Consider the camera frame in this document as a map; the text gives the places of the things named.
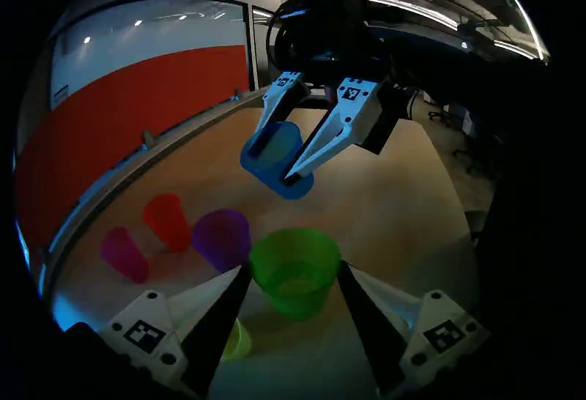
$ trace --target table surface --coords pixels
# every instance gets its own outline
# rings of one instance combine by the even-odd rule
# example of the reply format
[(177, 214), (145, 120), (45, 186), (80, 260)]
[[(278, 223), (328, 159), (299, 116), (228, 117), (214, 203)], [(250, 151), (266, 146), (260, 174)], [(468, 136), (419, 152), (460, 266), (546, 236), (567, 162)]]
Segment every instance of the table surface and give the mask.
[[(142, 223), (156, 194), (172, 192), (194, 224), (223, 208), (243, 212), (253, 242), (286, 227), (318, 229), (342, 256), (375, 278), (421, 296), (442, 289), (464, 308), (478, 297), (475, 260), (464, 210), (423, 128), (400, 120), (380, 155), (353, 146), (315, 174), (300, 200), (281, 199), (240, 166), (240, 150), (261, 110), (247, 108), (192, 138), (120, 194), (87, 229), (57, 277), (53, 312), (62, 327), (84, 321), (101, 328), (146, 289), (168, 297), (217, 273), (192, 248), (168, 251)], [(307, 138), (324, 111), (297, 110)], [(150, 261), (142, 285), (118, 275), (100, 258), (100, 243), (126, 226)], [(375, 382), (338, 284), (324, 310), (307, 322), (275, 313), (253, 282), (239, 319), (253, 349), (218, 367), (210, 398), (375, 398)]]

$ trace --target blue plastic cup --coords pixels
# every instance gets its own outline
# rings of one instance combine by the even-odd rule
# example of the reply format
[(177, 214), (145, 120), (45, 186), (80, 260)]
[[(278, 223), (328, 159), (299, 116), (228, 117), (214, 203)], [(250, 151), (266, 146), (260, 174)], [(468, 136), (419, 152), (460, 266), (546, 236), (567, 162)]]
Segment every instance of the blue plastic cup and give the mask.
[(246, 142), (240, 165), (284, 199), (300, 199), (314, 186), (314, 175), (292, 185), (283, 182), (301, 146), (301, 132), (293, 122), (269, 122)]

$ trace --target green plastic cup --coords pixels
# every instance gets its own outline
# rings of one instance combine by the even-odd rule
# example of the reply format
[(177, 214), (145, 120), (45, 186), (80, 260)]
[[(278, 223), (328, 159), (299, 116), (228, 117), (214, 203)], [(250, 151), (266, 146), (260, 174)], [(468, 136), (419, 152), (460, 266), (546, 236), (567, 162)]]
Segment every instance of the green plastic cup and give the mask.
[(304, 321), (324, 306), (340, 267), (340, 249), (314, 229), (281, 229), (251, 251), (254, 281), (284, 316)]

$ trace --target pink plastic cup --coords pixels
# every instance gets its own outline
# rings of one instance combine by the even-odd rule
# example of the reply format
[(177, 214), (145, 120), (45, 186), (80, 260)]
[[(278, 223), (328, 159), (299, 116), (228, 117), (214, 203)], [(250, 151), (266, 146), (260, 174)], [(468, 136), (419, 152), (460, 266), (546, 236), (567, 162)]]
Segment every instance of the pink plastic cup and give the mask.
[(142, 220), (173, 252), (183, 252), (190, 244), (190, 231), (181, 200), (175, 194), (159, 194), (142, 212)]
[(217, 210), (200, 218), (191, 241), (218, 272), (224, 273), (248, 261), (251, 234), (246, 217), (236, 210)]
[(102, 258), (132, 282), (140, 284), (149, 277), (149, 263), (136, 247), (125, 227), (106, 234), (100, 246)]

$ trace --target red wall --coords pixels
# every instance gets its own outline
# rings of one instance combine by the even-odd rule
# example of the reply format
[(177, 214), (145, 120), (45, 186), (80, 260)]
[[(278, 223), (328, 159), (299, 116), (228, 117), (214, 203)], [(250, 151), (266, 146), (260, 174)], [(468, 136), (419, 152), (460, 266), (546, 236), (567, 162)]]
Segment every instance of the red wall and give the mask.
[(83, 192), (142, 144), (248, 90), (242, 45), (171, 53), (132, 64), (72, 94), (35, 130), (15, 170), (17, 218), (31, 260)]

